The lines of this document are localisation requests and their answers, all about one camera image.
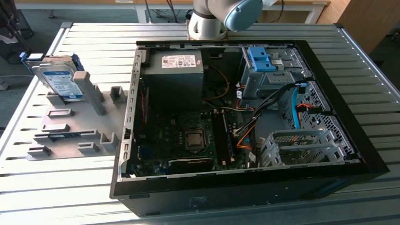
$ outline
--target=gray holder block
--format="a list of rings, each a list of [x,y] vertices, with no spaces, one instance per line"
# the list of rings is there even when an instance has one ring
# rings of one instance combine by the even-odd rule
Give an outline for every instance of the gray holder block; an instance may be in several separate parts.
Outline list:
[[[33,137],[33,140],[35,140],[39,144],[53,143],[52,139],[51,139],[48,136]]]
[[[277,69],[276,69],[277,71],[284,71],[284,70],[285,70],[284,65],[277,65],[276,68],[277,68]]]
[[[277,53],[272,53],[271,60],[279,60],[279,59],[280,59],[280,55]]]
[[[91,130],[93,131],[92,134],[81,134],[80,137],[85,140],[99,140],[101,137],[101,134],[99,133],[99,130]]]
[[[112,103],[127,102],[127,96],[125,96],[121,86],[111,87],[109,97],[111,97]]]
[[[99,86],[96,84],[93,85],[93,88],[95,88],[96,95],[99,95],[99,97],[100,97],[100,102],[104,102],[104,96],[103,96],[100,88],[99,88]]]
[[[84,98],[87,102],[93,106],[96,114],[99,116],[105,114],[105,108],[101,104],[103,95],[99,88],[93,86],[91,82],[91,75],[87,71],[77,71],[73,75],[73,82],[79,86],[81,92],[84,93]]]
[[[51,155],[51,150],[45,146],[32,147],[28,150],[28,155],[32,157],[48,157]]]
[[[107,152],[115,152],[116,148],[119,147],[119,144],[120,140],[113,132],[111,134],[111,140],[107,138],[105,134],[101,133],[100,145],[104,147]]]
[[[48,101],[52,105],[65,105],[65,103],[59,95],[53,95],[48,92],[45,95],[45,98],[48,99]]]
[[[88,155],[92,153],[96,153],[99,151],[99,147],[95,144],[95,142],[83,142],[77,143],[77,150],[81,152],[81,154]]]
[[[61,118],[73,116],[72,109],[51,109],[47,112],[49,118]]]
[[[48,124],[41,127],[43,132],[68,132],[69,126],[67,123],[63,124]]]

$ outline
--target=black cable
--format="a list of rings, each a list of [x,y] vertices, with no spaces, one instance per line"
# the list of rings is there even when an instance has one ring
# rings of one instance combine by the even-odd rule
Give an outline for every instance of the black cable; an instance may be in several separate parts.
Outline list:
[[[148,0],[144,0],[144,2],[145,2],[145,8],[147,8],[147,11],[148,11],[148,15],[149,15],[149,22],[152,23],[152,17],[151,17],[151,10],[149,10]]]
[[[283,0],[281,1],[281,9],[280,9],[280,16],[277,17],[276,20],[271,21],[269,23],[277,23],[280,21],[281,15],[283,15],[283,10],[285,8],[285,2]]]
[[[252,113],[252,119],[245,123],[245,125],[243,127],[240,127],[236,130],[236,133],[240,133],[245,128],[248,128],[253,124],[253,122],[257,121],[259,117],[261,116],[260,111],[263,109],[267,109],[269,106],[272,106],[280,100],[285,91],[296,87],[296,83],[289,83],[289,84],[284,85],[267,98],[264,98],[264,100],[256,107],[255,112]]]
[[[156,10],[153,10],[153,9],[152,9],[152,11],[155,12],[155,14],[157,14],[159,18],[161,18],[161,19],[165,19],[165,20],[167,20],[167,22],[169,22],[169,18],[168,18],[167,16],[164,16],[164,15],[160,15],[160,14],[157,13],[157,11],[156,11]]]
[[[176,18],[176,14],[175,14],[175,10],[173,10],[172,1],[171,0],[165,0],[165,1],[167,1],[168,5],[169,5],[169,8],[171,8],[172,14],[173,14],[175,22],[177,23],[177,18]]]

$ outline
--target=floor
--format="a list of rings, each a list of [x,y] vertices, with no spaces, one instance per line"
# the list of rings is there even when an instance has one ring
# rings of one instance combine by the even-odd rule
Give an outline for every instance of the floor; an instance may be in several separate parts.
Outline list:
[[[63,22],[76,23],[136,23],[136,12],[132,10],[56,10],[55,18],[48,18],[48,12],[44,10],[23,10],[35,35],[27,40],[33,53],[45,53],[57,34]],[[161,14],[172,20],[172,13],[167,11]],[[184,10],[179,12],[179,22],[185,21]],[[155,23],[164,23],[164,18],[157,18],[152,11]],[[391,42],[385,38],[376,50],[371,54],[375,61],[381,61],[381,70],[400,89],[400,41]],[[0,78],[9,75],[31,75],[23,65],[9,65],[0,58]],[[19,105],[25,89],[29,85],[31,78],[27,76],[4,77],[9,89],[0,91],[0,135],[5,128],[13,111]]]

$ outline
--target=motherboard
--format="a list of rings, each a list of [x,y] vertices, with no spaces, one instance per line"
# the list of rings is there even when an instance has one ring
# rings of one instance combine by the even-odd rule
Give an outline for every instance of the motherboard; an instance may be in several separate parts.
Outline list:
[[[245,166],[236,149],[232,110],[152,114],[137,138],[139,176],[200,173]]]

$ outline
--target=connector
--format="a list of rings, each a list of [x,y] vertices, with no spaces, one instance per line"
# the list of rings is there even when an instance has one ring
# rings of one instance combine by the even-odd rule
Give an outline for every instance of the connector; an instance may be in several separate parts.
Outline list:
[[[296,107],[296,112],[303,113],[307,111],[307,106],[301,105]]]
[[[25,65],[25,67],[28,68],[29,72],[33,73],[31,67],[27,64],[27,57],[28,57],[28,54],[25,52],[23,52],[20,54],[20,62]]]
[[[239,129],[233,129],[233,132],[232,132],[232,134],[233,134],[233,137],[239,137],[239,133],[237,133],[237,131],[239,131]]]
[[[297,86],[297,92],[299,92],[299,94],[305,94],[305,87],[303,87],[303,86]]]
[[[321,106],[313,106],[313,107],[307,107],[307,113],[311,114],[319,114],[323,112],[323,107]]]

